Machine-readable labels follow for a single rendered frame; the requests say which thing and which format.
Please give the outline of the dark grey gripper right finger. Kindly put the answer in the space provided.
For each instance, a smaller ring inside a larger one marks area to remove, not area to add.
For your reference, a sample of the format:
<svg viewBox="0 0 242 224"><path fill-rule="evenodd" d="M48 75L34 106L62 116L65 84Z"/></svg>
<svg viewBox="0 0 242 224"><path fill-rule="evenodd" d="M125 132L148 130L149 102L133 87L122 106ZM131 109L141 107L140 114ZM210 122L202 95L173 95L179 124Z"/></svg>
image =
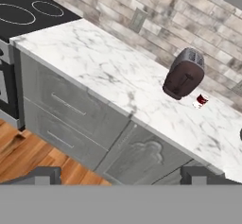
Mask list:
<svg viewBox="0 0 242 224"><path fill-rule="evenodd" d="M216 175L206 167L184 166L181 168L181 184L188 185L241 185L241 182L231 181L225 175Z"/></svg>

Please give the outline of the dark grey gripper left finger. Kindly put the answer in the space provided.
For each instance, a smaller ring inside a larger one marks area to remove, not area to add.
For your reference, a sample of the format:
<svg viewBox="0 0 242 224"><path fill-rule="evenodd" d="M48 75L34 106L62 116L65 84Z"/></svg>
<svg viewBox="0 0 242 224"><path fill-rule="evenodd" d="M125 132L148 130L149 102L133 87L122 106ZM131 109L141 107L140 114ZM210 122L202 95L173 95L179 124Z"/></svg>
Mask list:
<svg viewBox="0 0 242 224"><path fill-rule="evenodd" d="M38 166L28 174L2 182L3 185L60 185L61 168L58 166Z"/></svg>

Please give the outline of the red and white yogurt cup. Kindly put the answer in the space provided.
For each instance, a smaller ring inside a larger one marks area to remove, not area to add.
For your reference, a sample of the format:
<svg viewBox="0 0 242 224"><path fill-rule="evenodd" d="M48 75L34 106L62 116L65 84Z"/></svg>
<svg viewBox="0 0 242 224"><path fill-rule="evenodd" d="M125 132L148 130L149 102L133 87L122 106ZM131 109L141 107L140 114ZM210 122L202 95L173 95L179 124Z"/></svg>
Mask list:
<svg viewBox="0 0 242 224"><path fill-rule="evenodd" d="M197 99L193 102L193 106L196 109L202 108L208 102L208 96L205 94L200 94Z"/></svg>

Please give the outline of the grey cupboard door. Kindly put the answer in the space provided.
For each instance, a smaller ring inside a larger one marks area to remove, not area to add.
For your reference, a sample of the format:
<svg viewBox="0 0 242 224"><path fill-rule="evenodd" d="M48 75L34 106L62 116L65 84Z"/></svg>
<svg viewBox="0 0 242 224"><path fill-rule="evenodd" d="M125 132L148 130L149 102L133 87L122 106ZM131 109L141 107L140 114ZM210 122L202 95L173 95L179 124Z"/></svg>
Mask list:
<svg viewBox="0 0 242 224"><path fill-rule="evenodd" d="M96 172L112 184L152 184L192 158L135 123L129 123Z"/></svg>
<svg viewBox="0 0 242 224"><path fill-rule="evenodd" d="M225 177L223 171L213 168L208 164L201 164L195 160L184 164L171 173L153 182L153 185L180 185L182 183L182 175L185 171L190 171L194 176L205 177Z"/></svg>

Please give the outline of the grey drawer front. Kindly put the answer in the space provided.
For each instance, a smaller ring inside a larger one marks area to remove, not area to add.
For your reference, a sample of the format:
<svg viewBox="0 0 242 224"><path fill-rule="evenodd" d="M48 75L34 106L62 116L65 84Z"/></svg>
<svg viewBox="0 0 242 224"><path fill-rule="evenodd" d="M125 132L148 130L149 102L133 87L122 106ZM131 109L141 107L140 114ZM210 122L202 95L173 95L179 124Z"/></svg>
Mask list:
<svg viewBox="0 0 242 224"><path fill-rule="evenodd" d="M111 147L128 124L127 117L25 53L20 54L20 59L24 97L94 143L106 149ZM53 98L51 93L55 93L78 110L86 112L86 115L67 108Z"/></svg>
<svg viewBox="0 0 242 224"><path fill-rule="evenodd" d="M26 128L28 130L89 169L95 170L106 155L106 149L67 126L59 118L38 107L28 99L24 99L24 109ZM74 148L64 145L49 135L47 133L48 130L67 144L74 146Z"/></svg>

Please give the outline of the silver oven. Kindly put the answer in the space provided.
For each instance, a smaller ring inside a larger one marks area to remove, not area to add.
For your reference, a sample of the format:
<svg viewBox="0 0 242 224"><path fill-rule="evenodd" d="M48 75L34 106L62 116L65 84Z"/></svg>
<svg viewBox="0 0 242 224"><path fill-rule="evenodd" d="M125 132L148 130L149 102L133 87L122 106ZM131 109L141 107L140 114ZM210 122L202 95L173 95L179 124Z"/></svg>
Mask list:
<svg viewBox="0 0 242 224"><path fill-rule="evenodd" d="M15 76L13 47L0 39L0 119L18 130L24 129L19 112L17 81Z"/></svg>

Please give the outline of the brown and grey toaster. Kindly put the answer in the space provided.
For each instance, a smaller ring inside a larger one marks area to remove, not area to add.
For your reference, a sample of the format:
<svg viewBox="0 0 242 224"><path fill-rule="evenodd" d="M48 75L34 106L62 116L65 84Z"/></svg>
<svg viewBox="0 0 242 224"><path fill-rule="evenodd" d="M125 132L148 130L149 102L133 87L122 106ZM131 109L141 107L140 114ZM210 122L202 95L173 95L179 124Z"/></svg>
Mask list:
<svg viewBox="0 0 242 224"><path fill-rule="evenodd" d="M171 64L163 90L172 98L181 100L199 86L204 75L204 57L194 48L184 48Z"/></svg>

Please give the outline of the black glass hob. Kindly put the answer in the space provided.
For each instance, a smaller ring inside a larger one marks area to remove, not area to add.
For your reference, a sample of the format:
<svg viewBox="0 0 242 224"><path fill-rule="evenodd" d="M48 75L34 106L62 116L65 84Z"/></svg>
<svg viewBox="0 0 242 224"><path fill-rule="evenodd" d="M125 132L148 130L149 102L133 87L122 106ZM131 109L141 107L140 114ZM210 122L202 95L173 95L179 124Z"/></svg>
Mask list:
<svg viewBox="0 0 242 224"><path fill-rule="evenodd" d="M53 0L0 0L0 39L79 20L80 17Z"/></svg>

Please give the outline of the grey wall socket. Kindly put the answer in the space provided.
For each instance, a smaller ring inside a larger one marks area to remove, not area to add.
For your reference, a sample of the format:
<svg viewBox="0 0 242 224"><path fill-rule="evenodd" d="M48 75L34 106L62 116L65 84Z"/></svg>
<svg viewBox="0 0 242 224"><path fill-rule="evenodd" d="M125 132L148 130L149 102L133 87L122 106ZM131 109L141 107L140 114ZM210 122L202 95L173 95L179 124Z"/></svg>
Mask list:
<svg viewBox="0 0 242 224"><path fill-rule="evenodd" d="M130 21L129 29L139 33L146 18L147 13L145 11L136 9Z"/></svg>

